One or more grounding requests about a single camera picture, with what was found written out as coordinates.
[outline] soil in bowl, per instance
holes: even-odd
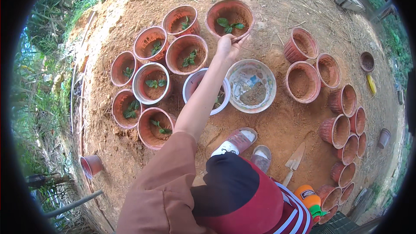
[[[191,64],[189,61],[185,62],[185,59],[190,58],[191,53],[195,52],[195,50],[196,50],[196,55],[195,55],[195,58],[193,59],[193,62],[195,64]],[[178,69],[181,72],[185,72],[185,73],[195,70],[204,61],[205,54],[206,54],[205,49],[201,48],[199,46],[190,45],[190,46],[186,47],[184,50],[182,50],[179,53],[178,59],[176,60]]]
[[[164,86],[159,86],[160,82],[165,80]],[[157,81],[158,86],[156,88],[149,87],[146,81]],[[166,74],[163,71],[153,71],[146,76],[146,79],[143,83],[144,93],[152,100],[157,100],[162,96],[163,92],[166,90]]]
[[[266,98],[266,87],[260,81],[240,96],[240,101],[248,106],[255,106]]]
[[[289,73],[289,88],[292,94],[301,98],[309,90],[309,78],[302,69],[294,69]]]

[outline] dirt ground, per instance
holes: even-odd
[[[97,154],[104,164],[103,171],[90,181],[93,191],[104,190],[104,194],[96,199],[98,208],[91,205],[91,215],[102,232],[112,233],[116,228],[129,186],[155,154],[155,151],[140,142],[137,129],[122,130],[112,118],[112,97],[122,88],[110,81],[111,63],[122,51],[132,50],[140,31],[151,25],[160,25],[164,15],[173,7],[189,4],[198,10],[200,35],[208,45],[209,65],[216,51],[216,40],[206,29],[204,18],[208,8],[220,0],[196,1],[106,0],[93,7],[98,15],[91,24],[85,42],[88,61],[84,77],[83,147],[84,155]],[[211,152],[231,131],[245,126],[257,131],[258,140],[242,156],[249,158],[257,145],[268,146],[273,154],[268,175],[279,181],[289,172],[284,164],[290,155],[302,142],[306,143],[303,159],[288,185],[290,190],[294,191],[303,184],[309,184],[315,190],[323,184],[335,185],[330,179],[331,167],[337,161],[331,152],[333,147],[321,140],[317,133],[324,119],[336,116],[327,107],[330,91],[322,88],[318,98],[307,105],[295,102],[283,91],[283,79],[290,63],[284,58],[279,37],[284,43],[289,38],[291,28],[299,25],[319,41],[320,53],[327,52],[336,58],[341,67],[340,87],[346,83],[354,86],[358,104],[367,113],[367,150],[362,160],[355,158],[358,165],[353,180],[356,188],[348,202],[340,207],[346,214],[359,191],[371,185],[377,175],[383,175],[385,165],[392,159],[390,146],[383,150],[376,147],[379,131],[383,127],[388,128],[392,139],[396,139],[396,130],[392,129],[397,127],[397,96],[388,60],[377,36],[366,19],[338,8],[333,0],[243,1],[255,13],[256,25],[238,59],[260,60],[272,70],[277,81],[276,98],[261,113],[242,113],[228,104],[222,112],[210,117],[198,143],[194,185],[203,184],[205,162]],[[71,38],[82,33],[87,22],[87,18],[81,19]],[[377,85],[376,96],[372,96],[366,74],[359,65],[359,54],[365,50],[371,52],[376,60],[376,68],[372,72]],[[186,76],[169,75],[174,81],[174,93],[158,106],[177,116],[184,106],[182,87]],[[80,130],[81,123],[77,122],[77,132]],[[85,178],[81,178],[80,188],[87,193]]]

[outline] plant sprout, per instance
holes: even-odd
[[[158,127],[159,128],[159,133],[161,133],[161,134],[172,134],[172,130],[171,129],[169,129],[169,128],[162,128],[161,126],[160,126],[160,122],[159,121],[154,121],[154,120],[151,120],[150,119],[150,122],[153,124],[153,125],[155,125],[156,127]]]
[[[226,18],[218,18],[217,19],[217,23],[224,27],[224,33],[226,34],[231,34],[232,29],[233,28],[237,28],[237,29],[243,29],[244,25],[242,23],[232,23],[232,24],[228,24],[228,19]]]

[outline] flower pot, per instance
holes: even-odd
[[[189,57],[193,50],[197,50],[194,59],[195,65],[182,66],[184,59]],[[166,52],[166,65],[169,70],[179,75],[189,75],[203,68],[208,59],[208,45],[200,36],[184,35],[174,40]]]
[[[345,146],[349,137],[349,120],[344,114],[325,119],[319,127],[318,134],[322,140],[332,144],[336,149]]]
[[[290,63],[315,59],[319,54],[318,42],[305,29],[295,27],[283,46],[283,54]]]
[[[138,118],[137,131],[140,140],[146,147],[159,150],[166,143],[169,136],[158,134],[158,128],[150,123],[150,119],[160,122],[162,127],[174,130],[176,117],[158,107],[150,107]]]
[[[253,11],[240,0],[222,0],[213,4],[205,15],[205,25],[208,31],[220,39],[225,35],[224,27],[217,23],[218,18],[226,18],[228,23],[242,23],[243,29],[234,28],[232,34],[236,36],[232,39],[232,42],[242,39],[244,36],[250,33],[254,27],[255,16]]]
[[[87,176],[88,179],[92,179],[94,175],[103,169],[103,163],[96,154],[86,157],[81,156],[80,164],[85,176]]]
[[[367,147],[367,135],[365,132],[358,137],[358,149],[357,149],[357,157],[361,159],[365,153],[365,149]]]
[[[161,49],[152,55],[154,44],[160,42]],[[166,31],[160,26],[151,26],[141,32],[133,44],[134,56],[139,60],[162,62],[165,59],[169,41]]]
[[[318,56],[315,69],[321,79],[321,87],[335,89],[341,82],[341,70],[334,57],[323,53]]]
[[[117,92],[116,96],[113,99],[112,103],[112,114],[114,120],[117,124],[126,129],[131,129],[136,127],[137,120],[140,114],[143,112],[144,108],[142,103],[140,103],[140,109],[136,110],[136,117],[125,118],[123,112],[128,108],[132,101],[136,101],[136,97],[133,94],[133,91],[130,89],[124,89]]]
[[[335,114],[344,113],[347,117],[352,117],[357,107],[354,88],[347,84],[341,89],[332,91],[328,96],[328,106]]]
[[[186,81],[184,83],[184,88],[182,90],[182,97],[184,98],[185,104],[188,102],[191,95],[195,92],[196,88],[198,87],[198,83],[200,81],[202,81],[202,79],[204,78],[204,75],[205,75],[207,70],[208,70],[208,68],[200,69],[199,71],[190,75],[186,79]],[[230,83],[228,82],[227,78],[224,78],[224,80],[223,80],[223,89],[224,89],[224,93],[225,93],[224,101],[221,103],[221,105],[219,107],[217,107],[216,109],[211,110],[210,115],[217,114],[218,112],[223,110],[227,106],[227,104],[230,100],[231,87],[230,87]]]
[[[326,223],[327,221],[329,221],[335,215],[337,210],[338,210],[338,205],[335,205],[332,209],[330,209],[330,211],[328,211],[327,214],[325,214],[324,216],[321,216],[321,219],[319,220],[318,224],[322,225]]]
[[[354,190],[354,185],[355,184],[351,182],[347,187],[342,189],[342,195],[340,197],[340,201],[338,202],[338,205],[343,205],[346,202],[346,200],[348,200],[349,196]]]
[[[159,89],[150,88],[146,81],[166,77],[166,85]],[[145,105],[153,105],[167,99],[173,91],[173,85],[169,78],[168,70],[160,63],[146,63],[141,66],[133,77],[133,93],[136,99]]]
[[[186,22],[186,17],[188,17],[189,26],[182,30],[182,23]],[[165,15],[162,27],[167,34],[175,37],[184,36],[185,34],[199,35],[201,26],[198,22],[198,11],[195,7],[188,5],[176,7]]]
[[[305,61],[290,65],[284,82],[285,92],[295,101],[310,103],[314,101],[321,90],[321,81],[316,69]]]
[[[374,58],[369,52],[363,52],[360,56],[360,65],[365,72],[372,72],[375,68]]]
[[[116,59],[111,64],[110,78],[111,82],[118,87],[131,85],[133,81],[133,76],[136,71],[143,64],[136,60],[134,54],[130,51],[125,51],[119,54]],[[126,71],[127,67],[133,70],[131,77],[127,77],[123,74]]]
[[[351,124],[351,132],[361,135],[364,132],[365,128],[365,111],[364,108],[359,106],[357,111],[349,118],[349,123]]]
[[[380,131],[379,141],[377,143],[377,147],[384,149],[388,143],[388,140],[390,139],[390,131],[387,128],[383,128]]]
[[[356,164],[345,166],[341,161],[336,162],[331,169],[331,179],[333,179],[341,188],[345,188],[352,181],[355,175]]]
[[[316,194],[321,198],[321,210],[329,211],[340,200],[342,189],[340,187],[333,187],[331,185],[322,185],[316,191]]]
[[[358,137],[356,134],[351,133],[345,146],[341,149],[333,149],[333,152],[335,153],[335,156],[341,160],[342,164],[349,165],[354,161],[357,150]]]

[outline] person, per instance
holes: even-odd
[[[248,127],[236,129],[206,162],[206,185],[192,187],[197,142],[222,81],[247,40],[226,34],[179,114],[173,133],[137,174],[126,195],[117,234],[306,234],[313,221],[301,201],[265,173],[271,152],[257,146],[250,161],[239,156],[257,139]]]

